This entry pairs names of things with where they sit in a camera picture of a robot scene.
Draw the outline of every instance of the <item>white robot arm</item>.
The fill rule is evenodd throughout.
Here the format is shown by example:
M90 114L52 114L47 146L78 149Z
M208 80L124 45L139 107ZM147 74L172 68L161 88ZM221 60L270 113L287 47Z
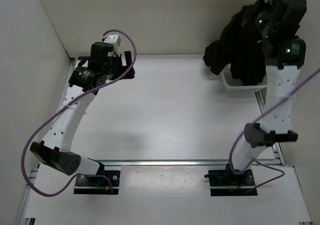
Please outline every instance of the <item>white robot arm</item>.
M88 60L81 62L69 79L69 87L61 108L86 91L103 85L107 79L116 79L128 69L132 63L131 53L124 53L126 66L123 66L119 45L119 35L109 35L103 42L92 45ZM124 79L133 79L134 74L132 69ZM89 93L70 105L53 121L41 142L31 144L31 152L43 164L66 175L104 175L103 164L71 152L78 125L97 93Z
M266 111L288 96L296 86L306 54L306 43L296 36L296 32L306 11L307 0L258 0L247 19L263 37ZM298 135L292 131L291 109L292 97L260 123L247 124L245 141L232 159L234 170L247 169L252 160L274 143L297 141Z

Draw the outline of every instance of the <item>purple cable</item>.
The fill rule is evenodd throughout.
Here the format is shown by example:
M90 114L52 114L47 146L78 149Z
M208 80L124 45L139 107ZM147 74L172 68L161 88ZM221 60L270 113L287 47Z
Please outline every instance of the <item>purple cable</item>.
M270 179L270 180L268 180L268 181L265 181L265 182L263 182L263 183L260 183L259 185L257 185L257 186L255 186L255 187L249 189L248 191L245 191L245 192L244 192L243 194L241 194L241 195L250 193L251 191L253 191L253 190L257 189L257 188L259 188L259 187L261 187L261 186L263 186L263 185L265 185L265 184L268 184L268 183L270 183L270 182L272 182L272 181L274 181L274 180L277 180L277 179L279 179L279 178L282 178L284 175L286 175L285 171L282 171L282 170L277 169L277 168L272 167L272 166L265 165L265 164L263 164L263 163L261 163L261 162L259 162L259 161L257 161L257 160L254 160L254 162L257 163L257 164L259 164L259 165L262 166L262 167L267 168L267 169L271 169L271 170L280 172L281 175L276 176L276 177L274 177L274 178L272 178L272 179Z
M117 81L121 80L124 76L127 75L127 73L133 68L135 62L136 62L136 59L137 59L137 48L136 48L136 45L134 43L134 41L131 39L131 37L129 37L128 34L126 34L125 32L121 31L121 30L118 30L118 29L111 29L111 30L108 30L106 31L103 36L105 36L106 34L108 33L119 33L119 34L122 34L124 35L131 43L132 45L132 48L133 48L133 60L132 60L132 63L131 65L128 67L128 69L121 75L119 76L117 79L113 80L113 81L110 81L106 84L103 84L101 86L98 86L94 89L91 89L89 91L86 91L84 92L83 94L77 96L76 98L74 98L73 100L71 100L67 105L65 105L63 108L61 108L55 115L53 115L52 117L50 117L47 121L45 121L40 127L37 128L37 130L34 131L34 133L31 135L31 137L28 139L28 141L26 142L26 144L24 145L24 148L23 148L23 151L22 151L22 155L21 155L21 171L22 171L22 175L23 175L23 178L24 180L26 181L26 183L30 186L30 188L35 191L36 193L44 196L44 197L55 197L59 194L61 194L64 190L67 189L67 187L70 185L70 183L72 182L73 179L75 179L75 177L77 176L81 176L81 174L75 174L69 181L68 183L58 192L56 193L52 193L52 194L49 194L49 193L45 193L45 192L42 192L40 191L38 188L36 188L32 182L30 181L28 175L27 175L27 172L26 172L26 167L25 167L25 158L26 158L26 153L27 153L27 150L28 150L28 147L31 143L31 141L35 138L35 136L46 126L48 125L52 120L54 120L56 117L58 117L61 113L63 113L65 110L68 109L69 106L71 106L73 103L75 103L76 101L78 101L79 99L83 98L84 96L86 96L87 94L90 94L90 93L95 93L97 92L99 89L102 89L102 88L105 88L111 84L114 84L116 83ZM84 175L85 177L97 177L97 178L105 178L108 180L109 184L110 184L110 189L111 189L111 194L113 193L113 188L112 188L112 184L109 180L108 177L104 176L104 175Z
M310 82L311 79L313 79L315 76L317 76L318 74L320 73L320 68L318 68L315 72L313 72L310 76L308 76L302 83L300 83L295 89L293 89L286 97L284 97L282 100L280 100L276 105L274 105L273 107L271 107L269 110L265 111L262 115L260 115L257 119L255 119L250 126L247 127L247 129L251 129L253 127L253 125L255 123L257 123L260 119L264 118L265 116L269 115L270 113L272 113L275 109L277 109L278 107L280 107L282 104L284 104L286 101L288 101L297 91L299 91L304 85L306 85L308 82ZM232 164L232 157L233 157L233 153L235 151L235 148L239 142L239 140L242 138L242 136L245 134L245 131L243 130L239 136L236 138L236 140L234 141L233 145L232 145L232 148L230 150L230 154L229 154L229 167L230 167L230 170L236 174L236 175L241 175L243 174L244 172L246 172L246 170L250 167L250 165L253 163L253 162L256 162L257 164L265 167L265 168L269 168L269 169L272 169L272 170L275 170L275 171L278 171L278 172L281 172L283 173L282 175L280 176L277 176L273 179L270 179L268 181L265 181L264 183L262 184L259 184L257 185L256 187L254 187L253 189L255 188L258 188L262 185L265 185L267 183L270 183L276 179L279 179L279 178L282 178L284 175L285 175L285 172L280 170L280 169L276 169L274 167L271 167L271 166L267 166L265 164L262 164L260 162L258 162L257 160L253 159L251 160L248 165L244 168L244 170L241 170L241 171L236 171L234 169L234 166Z

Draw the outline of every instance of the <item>purple wire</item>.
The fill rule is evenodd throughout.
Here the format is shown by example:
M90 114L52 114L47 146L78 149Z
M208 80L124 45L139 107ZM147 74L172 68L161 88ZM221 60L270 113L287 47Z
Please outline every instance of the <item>purple wire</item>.
M245 195L245 194L247 194L247 193L250 193L251 191L253 191L253 190L257 189L257 188L259 188L259 187L261 187L261 186L263 186L263 185L265 185L265 184L268 184L268 183L270 183L270 182L272 182L272 181L274 181L274 180L277 180L277 179L279 179L279 178L282 178L284 175L286 175L285 171L282 171L282 170L280 170L280 169L278 169L278 168L265 165L265 164L263 164L263 163L261 163L261 162L259 162L259 161L257 161L257 160L254 160L254 162L257 163L257 164L259 164L259 165L262 166L262 167L267 168L267 169L271 169L271 170L280 172L281 175L276 176L276 177L274 177L274 178L272 178L272 179L270 179L270 180L268 180L268 181L265 181L265 182L263 182L263 183L260 183L259 185L257 185L257 186L255 186L255 187L249 189L248 191L245 191L245 192L244 192L243 194L241 194L241 195Z
M131 65L128 67L128 69L121 75L119 76L117 79L113 80L113 81L110 81L106 84L103 84L101 86L98 86L96 88L93 88L89 91L86 91L84 92L83 94L77 96L76 98L74 98L73 100L71 100L67 105L65 105L63 108L61 108L55 115L53 115L52 117L50 117L47 121L45 121L40 127L37 128L37 130L34 131L34 133L31 135L31 137L27 140L26 144L24 145L24 148L23 148L23 151L22 151L22 155L21 155L21 171L22 171L22 175L23 175L23 178L24 180L26 181L26 183L30 186L30 188L32 190L34 190L36 193L44 196L44 197L55 197L59 194L61 194L64 190L67 189L67 187L70 185L70 183L72 182L73 179L75 179L75 177L77 176L80 176L81 174L75 174L70 180L69 182L58 192L56 193L52 193L52 194L49 194L49 193L45 193L45 192L42 192L40 191L38 188L35 187L35 185L32 184L32 182L30 181L28 175L27 175L27 172L26 172L26 167L25 167L25 158L26 158L26 153L27 153L27 150L28 150L28 147L31 143L31 141L35 138L35 136L45 127L47 126L52 120L54 120L56 117L58 117L61 113L63 113L65 110L68 109L69 106L71 106L73 103L75 103L76 101L78 101L79 99L83 98L84 96L90 94L90 93L95 93L97 92L99 89L102 89L102 88L105 88L111 84L114 84L116 83L117 81L121 80L122 78L124 78L124 76L127 75L127 73L133 68L135 62L136 62L136 59L137 59L137 48L136 48L136 45L134 43L134 41L131 39L131 37L126 34L125 32L121 31L121 30L118 30L118 29L111 29L111 30L108 30L106 31L103 36L105 36L106 34L108 33L120 33L122 35L124 35L131 43L132 45L132 48L133 48L133 60L132 60L132 63ZM111 194L113 193L113 188L112 188L112 184L109 180L108 177L104 176L104 175L84 175L85 177L99 177L99 178L105 178L109 181L109 184L110 184L110 188L111 188Z
M255 120L251 123L251 125L248 126L246 129L248 129L248 130L251 129L251 128L253 127L253 125L254 125L255 123L257 123L260 119L262 119L262 118L264 118L265 116L269 115L269 114L272 113L275 109L277 109L277 108L280 107L282 104L284 104L286 101L288 101L297 91L299 91L304 85L306 85L308 82L310 82L310 80L313 79L315 76L317 76L319 73L320 73L320 68L318 68L315 72L313 72L310 76L308 76L302 83L300 83L295 89L293 89L286 97L284 97L282 100L280 100L276 105L274 105L274 106L271 107L269 110L265 111L262 115L260 115L257 119L255 119ZM275 178L272 178L272 179L270 179L270 180L268 180L268 181L265 181L265 182L263 182L263 183L255 186L253 189L259 188L259 187L261 187L262 185L265 185L265 184L267 184L267 183L270 183L270 182L272 182L272 181L274 181L274 180L276 180L276 179L282 178L282 177L285 175L285 172L284 172L284 171L282 171L282 170L280 170L280 169L276 169L276 168L271 167L271 166L267 166L267 165L265 165L265 164L263 164L263 163L260 163L259 161L255 160L255 159L251 160L251 161L248 163L248 165L244 168L244 170L236 171L236 170L234 169L234 166L233 166L233 164L232 164L233 153L234 153L234 151L235 151L235 148L236 148L239 140L242 138L242 136L243 136L244 134L245 134L245 131L243 130L243 131L239 134L239 136L236 138L236 140L234 141L234 143L233 143L233 145L232 145L232 148L231 148L231 150L230 150L229 160L228 160L230 170L231 170L234 174L236 174L236 175L241 175L241 174L243 174L244 172L246 172L246 170L250 167L250 165L251 165L253 162L256 162L257 164L259 164L259 165L261 165L261 166L263 166L263 167L265 167L265 168L272 169L272 170L275 170L275 171L278 171L278 172L283 173L283 174L280 175L280 176L277 176L277 177L275 177Z

